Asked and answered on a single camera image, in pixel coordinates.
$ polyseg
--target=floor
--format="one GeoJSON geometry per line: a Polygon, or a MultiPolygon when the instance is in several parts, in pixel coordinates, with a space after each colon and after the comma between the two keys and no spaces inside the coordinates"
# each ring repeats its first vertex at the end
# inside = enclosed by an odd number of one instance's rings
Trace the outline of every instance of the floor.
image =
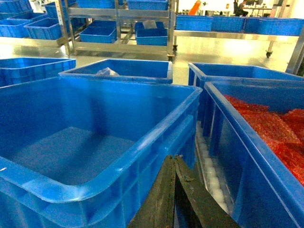
{"type": "MultiPolygon", "coordinates": [[[[275,43],[270,59],[266,58],[269,42],[256,40],[214,39],[214,38],[178,38],[178,51],[173,64],[173,83],[188,84],[188,63],[219,63],[237,65],[255,65],[285,71],[295,47],[294,44],[275,43]]],[[[13,47],[0,44],[0,58],[11,57],[66,57],[62,48],[13,47]]],[[[86,52],[72,54],[77,59],[77,67],[105,58],[129,58],[145,60],[164,60],[166,55],[148,55],[133,53],[86,52]]]]}

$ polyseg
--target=red food pieces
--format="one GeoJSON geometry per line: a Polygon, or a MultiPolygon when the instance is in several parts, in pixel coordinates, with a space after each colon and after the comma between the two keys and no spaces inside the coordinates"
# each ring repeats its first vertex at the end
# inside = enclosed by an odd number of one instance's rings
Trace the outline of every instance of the red food pieces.
{"type": "Polygon", "coordinates": [[[291,170],[295,167],[302,167],[304,170],[304,149],[300,144],[278,143],[272,144],[272,151],[291,170]]]}
{"type": "Polygon", "coordinates": [[[300,121],[285,121],[285,123],[294,131],[296,136],[304,143],[304,123],[300,121]]]}
{"type": "Polygon", "coordinates": [[[261,104],[248,104],[245,101],[239,100],[235,97],[225,95],[225,98],[237,109],[240,110],[251,110],[255,112],[265,112],[268,111],[269,106],[261,105],[261,104]]]}
{"type": "Polygon", "coordinates": [[[301,144],[299,138],[277,114],[252,112],[243,113],[242,116],[265,142],[270,139],[280,143],[301,144]]]}
{"type": "Polygon", "coordinates": [[[297,121],[304,122],[304,110],[303,109],[294,109],[287,114],[283,115],[282,120],[284,121],[297,121]]]}
{"type": "Polygon", "coordinates": [[[225,97],[304,186],[304,110],[271,113],[268,106],[225,97]]]}

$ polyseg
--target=cart wheel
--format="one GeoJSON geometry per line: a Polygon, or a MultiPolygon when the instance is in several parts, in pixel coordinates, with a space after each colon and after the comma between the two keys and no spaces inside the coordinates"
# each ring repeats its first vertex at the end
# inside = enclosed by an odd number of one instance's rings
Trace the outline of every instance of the cart wheel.
{"type": "Polygon", "coordinates": [[[267,58],[270,58],[270,57],[271,57],[271,54],[272,54],[272,52],[267,52],[267,53],[266,53],[266,57],[267,57],[267,58]]]}

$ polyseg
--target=white plastic bag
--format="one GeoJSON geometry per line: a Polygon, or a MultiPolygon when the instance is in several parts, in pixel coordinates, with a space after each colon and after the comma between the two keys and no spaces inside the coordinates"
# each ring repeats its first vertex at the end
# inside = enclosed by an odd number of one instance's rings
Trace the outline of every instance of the white plastic bag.
{"type": "Polygon", "coordinates": [[[119,76],[118,73],[115,71],[111,70],[110,68],[105,68],[97,72],[97,76],[119,76]]]}
{"type": "Polygon", "coordinates": [[[155,20],[146,20],[142,24],[145,29],[157,29],[155,20]]]}

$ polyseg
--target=wall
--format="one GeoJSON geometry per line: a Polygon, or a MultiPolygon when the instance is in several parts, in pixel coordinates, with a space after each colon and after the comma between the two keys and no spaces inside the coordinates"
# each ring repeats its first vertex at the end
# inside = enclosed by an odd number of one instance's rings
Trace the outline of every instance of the wall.
{"type": "MultiPolygon", "coordinates": [[[[231,8],[233,8],[233,2],[234,0],[200,0],[201,2],[207,2],[208,5],[207,8],[219,8],[224,9],[226,8],[226,4],[229,4],[231,8]]],[[[190,10],[196,0],[180,0],[180,10],[190,10]]],[[[265,3],[267,6],[272,6],[274,3],[274,0],[264,0],[263,3],[265,3]]]]}
{"type": "Polygon", "coordinates": [[[294,0],[291,5],[290,18],[304,19],[304,0],[294,0]]]}

